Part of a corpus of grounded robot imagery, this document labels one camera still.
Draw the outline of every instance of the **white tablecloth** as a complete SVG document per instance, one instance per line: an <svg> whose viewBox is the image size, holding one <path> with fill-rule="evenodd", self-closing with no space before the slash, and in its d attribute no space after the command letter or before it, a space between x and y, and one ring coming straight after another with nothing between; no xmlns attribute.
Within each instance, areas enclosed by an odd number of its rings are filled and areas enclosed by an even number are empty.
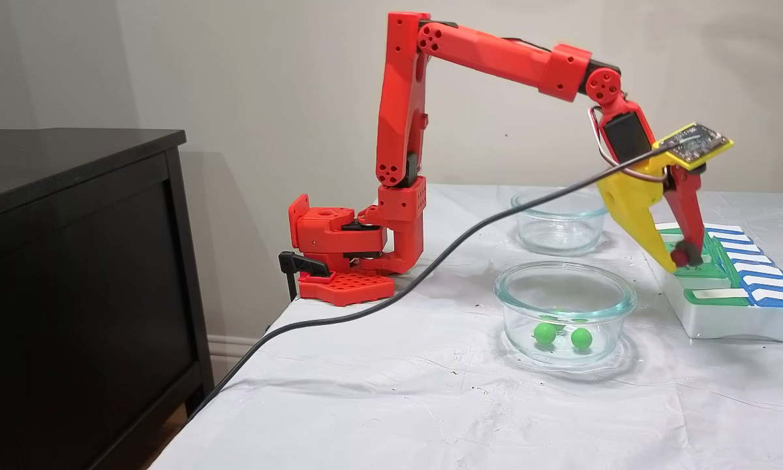
<svg viewBox="0 0 783 470"><path fill-rule="evenodd" d="M398 285L517 188L428 191L424 254ZM669 222L661 204L655 221ZM705 222L742 226L783 268L783 194L703 193L701 205ZM153 470L783 468L783 344L688 338L610 218L579 261L636 288L621 348L581 371L512 351L493 280L547 258L521 249L514 227L473 236L389 309L274 339ZM298 300L273 327L364 307Z"/></svg>

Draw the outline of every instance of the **baseboard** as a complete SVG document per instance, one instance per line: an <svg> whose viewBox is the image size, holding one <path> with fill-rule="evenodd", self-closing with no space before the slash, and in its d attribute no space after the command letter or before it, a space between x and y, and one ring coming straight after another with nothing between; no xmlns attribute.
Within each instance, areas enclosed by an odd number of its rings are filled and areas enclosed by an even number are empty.
<svg viewBox="0 0 783 470"><path fill-rule="evenodd" d="M257 339L239 338L236 336L217 336L209 334L209 353L212 357L212 371L215 381L224 378L227 372L237 364L243 353L255 344Z"/></svg>

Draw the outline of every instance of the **bowl rim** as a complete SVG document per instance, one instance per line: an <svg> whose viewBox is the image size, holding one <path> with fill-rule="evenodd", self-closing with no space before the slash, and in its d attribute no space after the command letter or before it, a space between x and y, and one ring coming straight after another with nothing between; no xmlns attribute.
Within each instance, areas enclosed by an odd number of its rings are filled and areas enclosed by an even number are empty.
<svg viewBox="0 0 783 470"><path fill-rule="evenodd" d="M562 310L543 309L542 307L526 304L513 297L513 295L508 292L508 283L514 274L528 270L538 270L539 268L546 268L546 270L559 268L560 270L565 271L588 272L598 277L605 277L615 283L621 290L621 300L617 304L603 310L595 310L594 312L567 312ZM499 301L504 304L504 306L509 307L509 309L520 313L521 315L539 319L540 321L547 321L549 323L558 323L558 319L567 321L568 323L572 323L574 319L581 319L583 322L580 323L604 323L607 321L614 321L615 319L623 318L632 313L636 308L638 300L636 290L630 283L626 282L623 277L615 273L610 273L607 270L601 270L601 268L589 266L588 264L564 261L526 262L526 264L520 264L519 266L510 268L510 270L505 270L496 277L493 294L496 294ZM554 319L543 319L541 318L542 315L547 315Z"/></svg>
<svg viewBox="0 0 783 470"><path fill-rule="evenodd" d="M510 199L511 208L516 208L516 206L522 204L522 202L520 202L519 199L527 194L528 191L520 191L520 193L514 194L514 196L511 197ZM600 217L605 215L609 211L606 208L606 203L603 200L603 196L601 196L600 193L597 193L597 191L591 191L588 188L583 188L582 190L574 191L574 193L570 193L565 197L580 196L580 195L597 196L598 199L600 199L600 207L591 211L570 212L570 213L546 212L546 211L540 211L538 209L525 209L525 211L522 211L520 213L528 214L529 216L533 216L533 217L546 218L550 220L575 221L575 220L586 220L595 217Z"/></svg>

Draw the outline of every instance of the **circuit board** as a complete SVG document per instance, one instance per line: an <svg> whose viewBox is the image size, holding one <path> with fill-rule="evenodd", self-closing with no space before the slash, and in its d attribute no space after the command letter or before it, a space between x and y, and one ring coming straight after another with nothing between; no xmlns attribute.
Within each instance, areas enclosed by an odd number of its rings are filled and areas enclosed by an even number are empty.
<svg viewBox="0 0 783 470"><path fill-rule="evenodd" d="M669 152L687 163L693 163L694 161L699 160L699 158L706 157L715 149L731 142L731 140L728 140L728 138L722 136L719 132L712 131L704 125L694 123L677 134L673 134L673 136L661 140L660 145L672 145L689 137L697 136L697 134L699 138L687 140L687 142L683 142L680 146L670 149Z"/></svg>

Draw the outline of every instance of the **wooden floor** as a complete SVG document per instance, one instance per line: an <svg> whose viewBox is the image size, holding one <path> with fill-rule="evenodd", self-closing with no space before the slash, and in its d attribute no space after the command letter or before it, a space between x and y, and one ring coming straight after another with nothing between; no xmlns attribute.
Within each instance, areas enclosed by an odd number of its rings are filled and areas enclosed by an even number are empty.
<svg viewBox="0 0 783 470"><path fill-rule="evenodd" d="M159 454L165 449L165 446L174 439L174 436L177 435L180 429L183 429L185 420L185 407L177 408L177 410L174 411L174 414L172 414L162 425L162 428L155 432L152 437L144 441L138 452L133 454L133 459L130 464L124 468L147 470L147 468L151 466L151 463L159 457Z"/></svg>

